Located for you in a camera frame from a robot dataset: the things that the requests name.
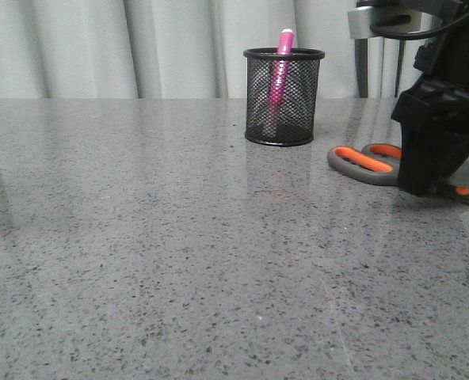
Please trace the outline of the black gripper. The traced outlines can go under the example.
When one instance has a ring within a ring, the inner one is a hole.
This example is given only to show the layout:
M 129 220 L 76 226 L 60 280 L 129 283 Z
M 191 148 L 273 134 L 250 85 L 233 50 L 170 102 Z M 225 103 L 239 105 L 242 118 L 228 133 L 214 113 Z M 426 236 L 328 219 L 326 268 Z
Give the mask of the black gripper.
M 393 111 L 402 131 L 398 186 L 423 196 L 469 158 L 469 1 L 403 1 L 402 6 L 440 19 L 426 32 L 414 66 L 418 81 L 404 91 Z

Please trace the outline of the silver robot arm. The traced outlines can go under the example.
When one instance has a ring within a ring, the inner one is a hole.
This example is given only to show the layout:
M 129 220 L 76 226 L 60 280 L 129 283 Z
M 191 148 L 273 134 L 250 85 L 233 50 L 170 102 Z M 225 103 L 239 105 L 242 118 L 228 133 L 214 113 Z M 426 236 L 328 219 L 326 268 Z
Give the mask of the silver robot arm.
M 402 131 L 398 186 L 424 195 L 469 158 L 469 1 L 359 1 L 348 19 L 355 40 L 424 41 L 421 76 L 391 115 Z

